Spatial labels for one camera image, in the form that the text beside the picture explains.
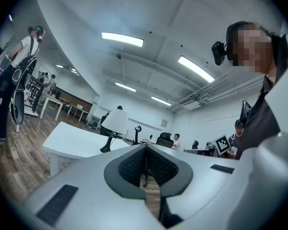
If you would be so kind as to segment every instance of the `lamp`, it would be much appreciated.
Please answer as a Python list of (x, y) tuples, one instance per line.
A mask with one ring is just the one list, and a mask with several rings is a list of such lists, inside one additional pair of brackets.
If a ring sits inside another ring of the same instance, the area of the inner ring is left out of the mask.
[(111, 135), (108, 137), (107, 143), (103, 148), (100, 149), (101, 152), (105, 153), (111, 151), (110, 144), (112, 138), (118, 134), (126, 134), (128, 124), (128, 114), (120, 109), (115, 109), (112, 111), (105, 121), (101, 124), (104, 128), (111, 130)]

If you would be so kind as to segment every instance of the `ceiling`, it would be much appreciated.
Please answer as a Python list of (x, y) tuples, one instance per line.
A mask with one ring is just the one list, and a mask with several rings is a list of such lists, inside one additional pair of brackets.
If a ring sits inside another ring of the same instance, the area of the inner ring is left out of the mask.
[[(279, 33), (283, 18), (271, 0), (54, 0), (68, 24), (72, 44), (89, 62), (90, 74), (107, 85), (125, 83), (136, 95), (151, 101), (153, 95), (172, 104), (193, 92), (218, 95), (254, 78), (254, 74), (233, 70), (225, 60), (214, 63), (211, 46), (225, 41), (227, 27), (237, 21), (257, 22)], [(26, 26), (45, 20), (36, 13), (36, 0), (23, 0), (25, 12), (17, 30), (26, 35)], [(144, 40), (143, 47), (104, 40), (102, 32), (125, 34)], [(69, 55), (52, 33), (46, 33), (41, 53), (54, 65), (68, 65)], [(208, 85), (202, 77), (178, 63), (180, 56), (204, 69), (215, 81)], [(89, 83), (83, 65), (74, 65)]]

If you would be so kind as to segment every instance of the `wood plank floor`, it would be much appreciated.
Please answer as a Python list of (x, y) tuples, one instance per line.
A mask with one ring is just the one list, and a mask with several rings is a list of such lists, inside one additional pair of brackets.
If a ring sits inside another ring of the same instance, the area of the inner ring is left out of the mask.
[[(23, 202), (50, 178), (50, 157), (42, 151), (42, 145), (60, 121), (99, 134), (99, 130), (86, 128), (84, 121), (78, 122), (78, 118), (63, 111), (54, 121), (57, 109), (54, 103), (49, 102), (42, 119), (26, 116), (19, 133), (15, 132), (16, 124), (9, 115), (7, 141), (0, 141), (0, 186), (18, 202)], [(68, 163), (62, 163), (61, 169), (67, 166)], [(152, 177), (148, 178), (147, 188), (142, 187), (144, 182), (142, 176), (140, 188), (146, 191), (146, 205), (158, 218), (159, 187)]]

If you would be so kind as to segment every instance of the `lamp base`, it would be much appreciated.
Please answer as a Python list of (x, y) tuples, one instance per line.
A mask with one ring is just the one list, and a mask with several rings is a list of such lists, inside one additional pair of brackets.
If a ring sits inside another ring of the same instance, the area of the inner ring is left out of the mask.
[(112, 141), (112, 136), (109, 136), (109, 137), (108, 137), (108, 140), (107, 140), (107, 143), (105, 144), (105, 146), (100, 149), (100, 151), (101, 151), (102, 153), (111, 151), (111, 149), (110, 149), (111, 141)]

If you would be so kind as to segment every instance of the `jeans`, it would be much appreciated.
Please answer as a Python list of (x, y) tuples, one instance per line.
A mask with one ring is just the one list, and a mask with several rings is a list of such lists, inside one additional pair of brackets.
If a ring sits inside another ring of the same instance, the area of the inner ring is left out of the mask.
[(7, 134), (7, 121), (8, 112), (11, 102), (11, 96), (15, 85), (12, 83), (14, 67), (9, 65), (7, 69), (0, 76), (0, 98), (2, 98), (2, 103), (0, 105), (0, 138), (6, 139)]

